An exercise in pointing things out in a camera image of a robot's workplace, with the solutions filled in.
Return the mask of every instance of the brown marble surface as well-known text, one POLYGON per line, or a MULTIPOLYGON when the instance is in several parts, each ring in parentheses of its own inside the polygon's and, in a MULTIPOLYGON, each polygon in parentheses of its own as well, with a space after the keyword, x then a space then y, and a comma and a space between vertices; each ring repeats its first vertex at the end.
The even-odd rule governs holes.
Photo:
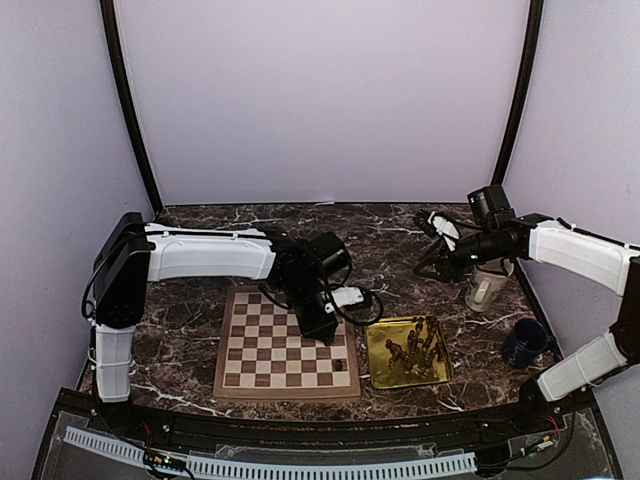
MULTIPOLYGON (((408 418, 467 411, 517 400, 519 385, 552 363, 545 354, 526 372, 500 358, 513 324, 533 314, 515 279, 484 314, 464 303, 467 282, 449 285, 414 276, 412 267, 430 240, 412 222, 419 209, 471 220, 466 205, 252 205, 172 207, 158 222, 175 227, 246 229, 277 225, 292 235, 334 231, 353 257, 349 283, 378 292, 385 317, 438 317, 454 365, 448 384, 376 390, 368 378, 363 331, 358 329, 362 395, 338 404, 229 403, 212 398, 213 378, 227 289, 239 278, 175 279, 149 284, 145 317, 134 339, 135 402, 174 411, 234 418, 341 421, 408 418)), ((90 389, 87 372, 81 389, 90 389)))

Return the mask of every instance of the wooden chessboard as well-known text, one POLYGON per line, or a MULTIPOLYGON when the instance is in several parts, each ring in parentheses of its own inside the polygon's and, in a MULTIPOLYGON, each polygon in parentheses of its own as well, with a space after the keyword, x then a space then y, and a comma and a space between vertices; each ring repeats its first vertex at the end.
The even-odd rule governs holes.
POLYGON ((351 324, 341 320, 327 347, 303 338, 295 314, 275 306, 257 287, 229 289, 216 399, 327 402, 359 395, 351 324))

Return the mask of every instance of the gold tray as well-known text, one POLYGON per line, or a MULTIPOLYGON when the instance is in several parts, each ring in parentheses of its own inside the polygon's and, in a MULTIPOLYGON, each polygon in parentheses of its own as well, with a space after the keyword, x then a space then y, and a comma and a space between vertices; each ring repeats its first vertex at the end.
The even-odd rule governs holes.
MULTIPOLYGON (((406 351, 407 337, 409 332, 414 329, 416 323, 420 319, 429 319, 435 317, 419 316, 419 317, 399 317, 386 318, 380 320, 375 325, 367 327, 367 350, 369 355, 369 372, 371 373, 371 383, 375 388, 399 388, 415 385, 432 385, 436 383, 448 382, 453 378, 453 366, 451 358, 447 352, 444 337, 440 324, 436 322, 436 334, 432 343, 434 348, 436 342, 441 341, 444 345, 444 358, 439 362, 436 358, 433 361, 433 368, 425 375, 421 375, 414 370, 406 372, 403 361, 399 360, 389 368, 389 359, 391 352, 386 348, 385 342, 391 339, 392 342, 398 343, 406 351)), ((420 338, 424 339, 428 334, 425 328, 420 334, 420 338)))

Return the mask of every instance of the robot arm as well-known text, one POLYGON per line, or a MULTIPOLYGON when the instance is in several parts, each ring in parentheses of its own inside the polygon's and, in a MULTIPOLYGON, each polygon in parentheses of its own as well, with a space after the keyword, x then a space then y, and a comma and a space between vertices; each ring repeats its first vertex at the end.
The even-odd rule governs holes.
POLYGON ((443 215, 421 214, 416 223, 439 236, 439 250, 423 258, 420 267, 440 281, 460 281, 473 265, 496 258, 522 258, 547 263, 589 278, 623 296, 618 321, 610 330, 573 355, 543 372, 537 386, 547 402, 592 385, 619 369, 640 363, 640 251, 539 214, 517 217, 500 186, 469 195, 476 223, 482 231, 460 238, 443 215), (449 233, 443 238, 440 232, 449 233))
POLYGON ((96 258, 83 299, 83 315, 95 325, 100 399, 117 403, 129 398, 131 346, 144 314, 147 282, 202 276, 264 280, 271 291, 284 293, 302 335, 328 345, 338 326, 336 315, 348 319, 340 308, 367 305, 371 295, 363 288, 329 284, 328 278, 346 267, 351 268, 349 253, 331 232, 301 240, 255 229, 170 228, 145 224, 138 213, 126 214, 96 258), (88 300, 91 287, 93 301, 88 300))

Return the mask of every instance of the white wall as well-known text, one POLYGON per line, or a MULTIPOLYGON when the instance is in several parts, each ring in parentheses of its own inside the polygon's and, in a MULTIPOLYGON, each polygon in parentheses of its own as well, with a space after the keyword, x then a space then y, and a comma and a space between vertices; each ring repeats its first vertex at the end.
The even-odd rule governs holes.
MULTIPOLYGON (((547 2, 506 188, 519 213, 563 216, 640 243, 640 3, 547 2)), ((545 265, 527 273, 565 354, 604 333, 620 300, 545 265)), ((640 370, 596 390, 627 478, 640 472, 640 370)))
POLYGON ((120 215, 150 214, 98 1, 0 2, 0 472, 29 478, 86 357, 80 295, 120 215))
POLYGON ((489 182, 528 0, 126 0, 167 204, 465 201, 489 182))

